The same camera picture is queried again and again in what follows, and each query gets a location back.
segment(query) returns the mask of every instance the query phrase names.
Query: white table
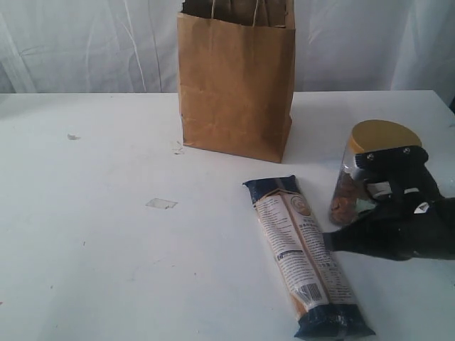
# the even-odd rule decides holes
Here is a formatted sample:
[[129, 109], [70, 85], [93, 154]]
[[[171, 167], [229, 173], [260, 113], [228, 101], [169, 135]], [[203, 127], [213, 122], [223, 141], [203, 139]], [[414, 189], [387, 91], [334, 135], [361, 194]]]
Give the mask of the white table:
[[[181, 148], [176, 94], [0, 95], [0, 340], [293, 340], [242, 182], [297, 175], [333, 229], [344, 144], [364, 119], [417, 132], [455, 195], [455, 116], [433, 92], [299, 93], [292, 115], [278, 165]], [[371, 340], [453, 340], [453, 262], [337, 258]]]

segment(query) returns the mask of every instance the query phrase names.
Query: glass jar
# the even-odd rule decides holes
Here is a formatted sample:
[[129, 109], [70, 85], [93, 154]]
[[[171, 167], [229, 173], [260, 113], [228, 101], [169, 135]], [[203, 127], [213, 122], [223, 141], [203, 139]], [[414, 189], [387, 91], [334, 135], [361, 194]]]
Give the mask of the glass jar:
[[366, 174], [356, 166], [355, 155], [402, 146], [422, 146], [422, 142], [413, 131], [390, 121], [374, 119], [354, 126], [333, 193], [329, 212], [332, 223], [340, 226], [350, 224], [359, 213], [376, 206], [376, 197], [390, 194], [388, 183], [365, 186]]

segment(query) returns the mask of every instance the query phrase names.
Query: white curtain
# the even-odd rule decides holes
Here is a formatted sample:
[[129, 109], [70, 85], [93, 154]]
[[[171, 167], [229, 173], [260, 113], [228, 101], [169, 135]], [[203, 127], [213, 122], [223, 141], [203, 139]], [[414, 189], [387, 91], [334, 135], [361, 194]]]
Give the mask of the white curtain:
[[[0, 92], [175, 92], [183, 0], [0, 0]], [[455, 96], [455, 0], [295, 0], [296, 90]]]

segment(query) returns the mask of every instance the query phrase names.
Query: barcode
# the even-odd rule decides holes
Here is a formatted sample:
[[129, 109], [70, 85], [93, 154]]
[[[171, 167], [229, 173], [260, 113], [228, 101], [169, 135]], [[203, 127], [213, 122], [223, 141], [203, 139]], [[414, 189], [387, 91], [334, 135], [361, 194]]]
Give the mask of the barcode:
[[319, 291], [318, 285], [316, 283], [307, 284], [301, 286], [297, 291], [299, 297], [305, 302], [305, 304], [310, 305], [314, 301], [322, 300], [321, 292]]

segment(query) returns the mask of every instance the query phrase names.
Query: round logo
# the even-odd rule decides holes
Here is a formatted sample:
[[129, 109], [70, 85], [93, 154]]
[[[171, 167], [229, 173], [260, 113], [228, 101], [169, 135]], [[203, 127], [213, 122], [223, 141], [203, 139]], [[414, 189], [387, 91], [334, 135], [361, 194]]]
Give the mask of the round logo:
[[311, 215], [311, 211], [308, 207], [308, 205], [306, 204], [306, 202], [304, 201], [304, 199], [300, 196], [295, 196], [291, 199], [291, 204], [292, 204], [292, 207], [301, 215], [304, 215], [306, 217], [308, 217], [309, 215]]

